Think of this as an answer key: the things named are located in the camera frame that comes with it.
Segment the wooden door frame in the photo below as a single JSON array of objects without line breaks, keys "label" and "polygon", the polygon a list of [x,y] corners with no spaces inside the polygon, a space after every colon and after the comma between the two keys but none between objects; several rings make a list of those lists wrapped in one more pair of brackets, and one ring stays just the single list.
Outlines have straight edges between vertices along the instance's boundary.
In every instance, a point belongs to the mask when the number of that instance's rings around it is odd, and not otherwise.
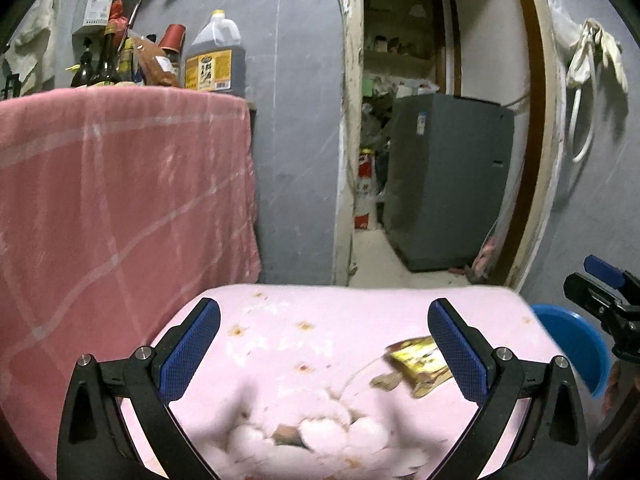
[{"label": "wooden door frame", "polygon": [[[546,0],[520,0],[529,51],[530,113],[524,166],[504,245],[490,284],[519,289],[546,227],[555,195],[558,136],[555,131],[556,59]],[[454,43],[454,94],[462,92],[462,45],[456,0],[450,0]]]},{"label": "wooden door frame", "polygon": [[434,82],[440,87],[439,92],[444,93],[447,87],[447,44],[442,0],[431,0],[431,7],[433,7],[436,67],[436,81]]}]

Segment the yellow label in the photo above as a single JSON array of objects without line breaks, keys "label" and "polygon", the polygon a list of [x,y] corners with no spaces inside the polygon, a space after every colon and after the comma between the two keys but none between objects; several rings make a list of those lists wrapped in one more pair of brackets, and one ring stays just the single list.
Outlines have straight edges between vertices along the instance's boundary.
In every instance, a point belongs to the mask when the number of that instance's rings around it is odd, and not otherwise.
[{"label": "yellow label", "polygon": [[231,88],[231,50],[190,57],[184,65],[184,87],[200,92]]}]

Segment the floor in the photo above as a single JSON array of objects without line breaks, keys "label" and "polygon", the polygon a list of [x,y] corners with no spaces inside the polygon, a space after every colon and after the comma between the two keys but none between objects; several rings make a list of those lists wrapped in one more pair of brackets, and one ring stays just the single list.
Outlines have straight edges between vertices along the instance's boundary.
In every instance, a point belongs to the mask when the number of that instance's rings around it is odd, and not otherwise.
[{"label": "floor", "polygon": [[440,272],[409,272],[386,241],[382,229],[357,230],[353,241],[358,270],[354,288],[444,288],[467,286],[465,276]]}]

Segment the blue gripper pad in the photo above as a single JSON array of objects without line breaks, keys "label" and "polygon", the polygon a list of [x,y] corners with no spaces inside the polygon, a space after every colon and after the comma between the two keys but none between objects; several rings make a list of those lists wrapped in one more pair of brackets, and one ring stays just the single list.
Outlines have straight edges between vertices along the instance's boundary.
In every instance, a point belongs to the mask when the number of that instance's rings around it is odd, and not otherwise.
[{"label": "blue gripper pad", "polygon": [[[220,307],[215,301],[208,300],[202,312],[190,322],[184,336],[165,359],[160,368],[158,384],[158,391],[164,405],[184,395],[204,354],[220,329],[220,318]],[[184,329],[183,325],[173,328]]]},{"label": "blue gripper pad", "polygon": [[465,399],[484,403],[489,390],[487,370],[440,300],[429,306],[427,324]]},{"label": "blue gripper pad", "polygon": [[609,265],[593,254],[584,259],[584,270],[611,288],[618,289],[625,284],[625,275],[620,269]]}]

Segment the metal screw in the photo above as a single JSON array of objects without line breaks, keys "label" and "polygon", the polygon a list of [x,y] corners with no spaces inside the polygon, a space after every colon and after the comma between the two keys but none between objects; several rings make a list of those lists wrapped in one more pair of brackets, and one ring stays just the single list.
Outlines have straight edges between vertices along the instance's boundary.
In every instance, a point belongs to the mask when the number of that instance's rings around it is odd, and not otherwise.
[{"label": "metal screw", "polygon": [[498,356],[498,359],[501,361],[510,361],[513,357],[513,352],[508,348],[500,347],[495,351],[495,354]]},{"label": "metal screw", "polygon": [[151,355],[151,346],[141,346],[136,350],[136,359],[140,359],[141,361],[145,361],[149,359]]},{"label": "metal screw", "polygon": [[561,367],[561,368],[568,368],[569,367],[569,361],[567,361],[564,357],[562,357],[561,355],[559,355],[558,357],[556,357],[556,364]]},{"label": "metal screw", "polygon": [[80,366],[87,366],[91,362],[91,357],[91,354],[82,354],[76,362]]}]

